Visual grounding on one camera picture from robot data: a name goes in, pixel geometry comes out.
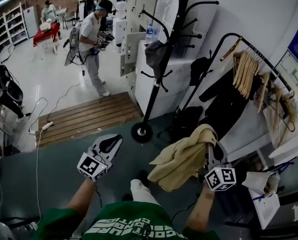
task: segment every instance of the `red table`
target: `red table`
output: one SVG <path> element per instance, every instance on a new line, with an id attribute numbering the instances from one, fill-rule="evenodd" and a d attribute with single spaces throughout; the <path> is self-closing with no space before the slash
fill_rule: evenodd
<path id="1" fill-rule="evenodd" d="M 46 33 L 44 32 L 45 30 L 43 30 L 43 31 L 39 30 L 38 33 L 35 34 L 35 36 L 33 38 L 33 46 L 36 47 L 36 46 L 38 46 L 39 42 L 46 40 L 47 38 L 50 38 L 52 41 L 54 53 L 57 54 L 57 49 L 56 49 L 54 42 L 56 42 L 59 39 L 58 31 L 59 31 L 60 27 L 59 27 L 58 23 L 52 23 L 51 28 L 52 28 L 52 30 L 50 30 Z"/>

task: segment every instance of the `white wall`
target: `white wall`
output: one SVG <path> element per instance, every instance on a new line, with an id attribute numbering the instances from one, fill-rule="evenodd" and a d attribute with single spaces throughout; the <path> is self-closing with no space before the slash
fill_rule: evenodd
<path id="1" fill-rule="evenodd" d="M 200 50 L 199 57 L 208 57 L 209 49 L 214 51 L 223 35 L 234 32 L 242 35 L 268 59 L 271 60 L 272 57 L 272 64 L 275 65 L 284 54 L 298 28 L 298 0 L 218 1 L 220 2 L 218 12 Z M 293 22 L 295 15 L 297 15 L 297 20 Z M 236 37 L 226 39 L 211 66 L 214 72 L 208 74 L 203 80 L 193 98 L 192 106 L 208 107 L 208 104 L 203 104 L 198 100 L 198 96 L 225 74 L 225 71 L 219 70 L 219 58 L 236 40 Z M 270 141 L 266 134 L 267 131 L 264 117 L 262 114 L 256 114 L 254 103 L 249 102 L 241 118 L 221 142 L 228 153 L 236 153 L 237 150 L 253 143 L 250 148 L 244 148 L 243 152 L 238 152 L 238 156 L 245 155 Z"/>

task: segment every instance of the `green t-shirt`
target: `green t-shirt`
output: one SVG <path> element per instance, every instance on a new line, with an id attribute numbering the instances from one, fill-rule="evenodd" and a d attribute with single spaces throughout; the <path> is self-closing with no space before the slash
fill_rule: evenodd
<path id="1" fill-rule="evenodd" d="M 82 218 L 72 209 L 49 209 L 39 223 L 34 240 L 69 239 Z M 219 240 L 215 232 L 184 229 L 183 234 L 172 228 L 166 212 L 157 204 L 135 201 L 117 202 L 104 207 L 84 233 L 84 240 L 131 240 L 140 236 L 169 240 Z"/>

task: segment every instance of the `wooden pallet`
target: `wooden pallet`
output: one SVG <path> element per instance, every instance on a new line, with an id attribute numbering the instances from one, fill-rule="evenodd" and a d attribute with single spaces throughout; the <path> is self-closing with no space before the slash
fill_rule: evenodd
<path id="1" fill-rule="evenodd" d="M 47 123 L 47 116 L 39 117 L 39 130 L 36 132 L 37 144 L 40 131 Z M 53 126 L 42 132 L 39 146 L 97 133 L 139 117 L 141 117 L 141 112 L 127 92 L 89 101 L 52 113 L 48 121 L 52 121 Z"/>

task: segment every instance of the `white tiled floor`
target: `white tiled floor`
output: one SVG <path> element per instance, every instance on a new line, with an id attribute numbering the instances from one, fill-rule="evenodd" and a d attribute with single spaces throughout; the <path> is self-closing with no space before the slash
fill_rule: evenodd
<path id="1" fill-rule="evenodd" d="M 69 31 L 61 29 L 62 35 L 67 37 Z M 65 37 L 60 40 L 58 55 L 54 54 L 51 47 L 45 49 L 43 60 L 41 60 L 38 48 L 33 47 L 33 41 L 29 39 L 18 44 L 9 59 L 3 63 L 20 83 L 24 96 L 25 108 L 23 111 L 25 113 L 33 110 L 39 98 L 45 97 L 49 104 L 41 115 L 48 114 L 56 106 L 58 98 L 64 95 L 70 86 L 76 85 L 80 81 L 82 81 L 80 85 L 71 88 L 68 95 L 61 98 L 55 111 L 99 98 L 87 71 L 83 78 L 81 66 L 74 64 L 64 66 L 67 52 L 63 49 L 63 44 L 66 39 Z M 120 77 L 120 57 L 113 50 L 112 44 L 105 51 L 100 52 L 99 56 L 99 75 L 106 81 L 106 88 L 112 94 L 129 91 L 127 79 Z M 14 129 L 13 145 L 21 151 L 35 148 L 35 137 L 28 134 L 27 131 L 45 105 L 46 101 L 40 100 L 31 117 Z M 5 110 L 5 114 L 7 122 L 13 122 L 16 119 L 15 114 L 8 109 Z M 7 126 L 12 130 L 14 123 L 7 123 Z M 32 130 L 37 130 L 37 123 L 33 125 Z"/>

